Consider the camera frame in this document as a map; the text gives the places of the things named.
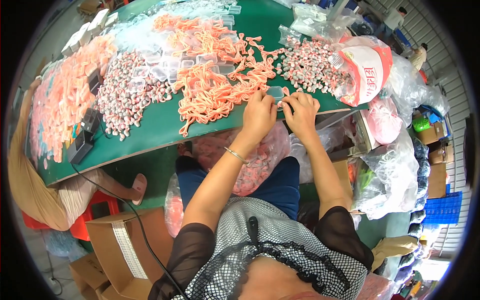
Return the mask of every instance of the person's foot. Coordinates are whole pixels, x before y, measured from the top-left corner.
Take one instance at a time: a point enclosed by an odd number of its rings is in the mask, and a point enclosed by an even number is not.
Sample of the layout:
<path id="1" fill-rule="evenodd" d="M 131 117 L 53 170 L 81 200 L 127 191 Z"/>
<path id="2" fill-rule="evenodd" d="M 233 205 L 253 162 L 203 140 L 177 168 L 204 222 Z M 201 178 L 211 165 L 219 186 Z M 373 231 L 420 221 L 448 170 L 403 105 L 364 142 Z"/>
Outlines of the person's foot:
<path id="1" fill-rule="evenodd" d="M 139 173 L 133 182 L 132 189 L 140 193 L 138 200 L 132 200 L 134 205 L 140 205 L 144 199 L 145 191 L 147 189 L 147 178 L 144 174 Z"/>
<path id="2" fill-rule="evenodd" d="M 178 144 L 177 145 L 177 151 L 178 151 L 179 155 L 185 155 L 185 156 L 193 157 L 190 148 L 185 143 Z"/>

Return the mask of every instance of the red plastic stool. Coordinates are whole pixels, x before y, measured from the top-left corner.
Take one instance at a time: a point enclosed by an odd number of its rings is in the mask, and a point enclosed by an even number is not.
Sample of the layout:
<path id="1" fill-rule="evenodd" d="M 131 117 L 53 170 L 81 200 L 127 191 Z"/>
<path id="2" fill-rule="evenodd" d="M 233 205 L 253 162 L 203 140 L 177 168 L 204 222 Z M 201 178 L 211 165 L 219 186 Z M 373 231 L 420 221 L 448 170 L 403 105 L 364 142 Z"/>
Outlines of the red plastic stool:
<path id="1" fill-rule="evenodd" d="M 46 224 L 40 223 L 37 220 L 29 217 L 26 213 L 22 211 L 22 216 L 24 217 L 25 226 L 31 229 L 50 229 Z"/>
<path id="2" fill-rule="evenodd" d="M 72 233 L 74 238 L 87 241 L 90 240 L 85 222 L 93 220 L 92 205 L 101 202 L 108 202 L 108 208 L 111 215 L 115 215 L 120 212 L 117 198 L 108 196 L 101 191 L 96 191 L 95 194 L 93 194 L 93 197 L 90 200 L 87 209 L 85 209 L 85 212 L 81 216 L 79 216 L 75 223 L 72 225 L 72 227 L 70 227 L 70 232 Z"/>

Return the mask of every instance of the green worktable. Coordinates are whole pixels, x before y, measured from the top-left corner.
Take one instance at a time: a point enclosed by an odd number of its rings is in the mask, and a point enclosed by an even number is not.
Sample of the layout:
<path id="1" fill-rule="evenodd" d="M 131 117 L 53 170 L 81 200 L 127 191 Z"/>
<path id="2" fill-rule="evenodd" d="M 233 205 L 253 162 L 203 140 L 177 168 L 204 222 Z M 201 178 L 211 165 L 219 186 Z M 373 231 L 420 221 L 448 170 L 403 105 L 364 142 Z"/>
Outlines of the green worktable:
<path id="1" fill-rule="evenodd" d="M 136 0 L 124 7 L 118 9 L 119 20 L 128 19 L 133 14 L 140 14 L 148 10 L 157 0 Z M 238 5 L 242 6 L 241 14 L 235 15 L 234 30 L 238 33 L 243 32 L 245 36 L 261 36 L 262 41 L 259 44 L 265 46 L 266 51 L 273 51 L 283 47 L 278 43 L 280 32 L 278 26 L 283 24 L 290 26 L 293 22 L 293 12 L 271 0 L 241 0 Z M 260 51 L 255 49 L 255 58 L 261 61 Z M 276 76 L 269 79 L 269 86 L 287 86 L 291 93 L 295 91 L 290 81 L 285 81 L 283 77 Z M 81 164 L 76 166 L 79 171 L 88 171 L 97 167 L 118 161 L 130 156 L 138 155 L 152 151 L 161 147 L 176 144 L 185 139 L 179 134 L 180 128 L 184 122 L 180 121 L 178 114 L 178 101 L 182 99 L 181 92 L 173 95 L 173 99 L 165 103 L 151 104 L 144 111 L 141 127 L 132 127 L 130 137 L 120 142 L 118 136 L 111 139 L 105 138 L 101 132 L 95 135 L 95 146 L 85 156 Z M 330 94 L 322 94 L 320 91 L 315 93 L 315 98 L 320 102 L 319 114 L 344 112 L 358 109 L 366 109 L 367 105 L 361 105 L 352 108 L 346 104 L 337 101 Z M 227 118 L 219 119 L 208 124 L 194 123 L 188 129 L 187 139 L 204 135 L 210 132 L 221 131 L 242 125 L 242 115 L 246 103 L 235 106 Z M 278 118 L 284 118 L 283 113 L 278 114 Z M 50 185 L 75 175 L 75 171 L 68 163 L 67 149 L 63 148 L 63 159 L 61 163 L 48 161 L 47 169 L 43 168 L 43 157 L 39 159 L 38 173 L 46 185 Z"/>

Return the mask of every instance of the mesh blouse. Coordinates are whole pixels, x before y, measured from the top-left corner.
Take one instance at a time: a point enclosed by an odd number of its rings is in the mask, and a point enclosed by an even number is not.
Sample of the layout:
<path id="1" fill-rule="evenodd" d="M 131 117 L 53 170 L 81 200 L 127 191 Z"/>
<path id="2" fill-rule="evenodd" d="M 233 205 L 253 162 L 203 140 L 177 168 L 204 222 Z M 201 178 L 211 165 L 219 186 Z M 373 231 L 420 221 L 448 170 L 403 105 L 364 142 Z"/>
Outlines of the mesh blouse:
<path id="1" fill-rule="evenodd" d="M 237 299 L 247 266 L 271 257 L 297 271 L 319 294 L 354 300 L 373 262 L 350 213 L 336 206 L 312 233 L 272 204 L 250 197 L 229 199 L 216 234 L 206 225 L 184 226 L 173 243 L 167 270 L 191 300 Z M 149 300 L 183 299 L 163 275 Z"/>

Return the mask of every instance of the silver bangle bracelet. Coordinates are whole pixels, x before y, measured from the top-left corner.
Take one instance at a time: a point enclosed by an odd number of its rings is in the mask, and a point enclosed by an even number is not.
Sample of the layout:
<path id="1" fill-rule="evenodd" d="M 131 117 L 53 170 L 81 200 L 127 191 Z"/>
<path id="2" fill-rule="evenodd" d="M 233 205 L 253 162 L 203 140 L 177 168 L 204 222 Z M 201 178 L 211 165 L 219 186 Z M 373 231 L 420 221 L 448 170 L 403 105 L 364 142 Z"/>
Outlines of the silver bangle bracelet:
<path id="1" fill-rule="evenodd" d="M 227 147 L 223 147 L 225 150 L 227 150 L 228 152 L 232 153 L 233 155 L 235 155 L 239 160 L 241 160 L 246 166 L 248 166 L 249 162 L 246 161 L 245 159 L 241 158 L 240 155 L 236 154 L 235 152 L 233 152 L 232 150 L 228 149 Z"/>

